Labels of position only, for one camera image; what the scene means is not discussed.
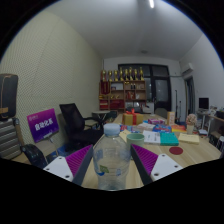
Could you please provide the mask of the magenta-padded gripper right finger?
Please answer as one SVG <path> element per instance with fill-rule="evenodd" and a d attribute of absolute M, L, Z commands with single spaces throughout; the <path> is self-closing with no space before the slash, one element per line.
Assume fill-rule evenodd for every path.
<path fill-rule="evenodd" d="M 167 154 L 157 155 L 135 144 L 131 145 L 130 150 L 144 185 L 148 185 L 182 169 L 182 166 Z"/>

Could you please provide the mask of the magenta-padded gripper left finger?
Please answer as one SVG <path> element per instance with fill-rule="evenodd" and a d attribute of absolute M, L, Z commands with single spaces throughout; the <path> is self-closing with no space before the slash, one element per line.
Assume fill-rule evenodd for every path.
<path fill-rule="evenodd" d="M 92 155 L 93 146 L 88 145 L 67 157 L 57 157 L 44 170 L 81 186 Z"/>

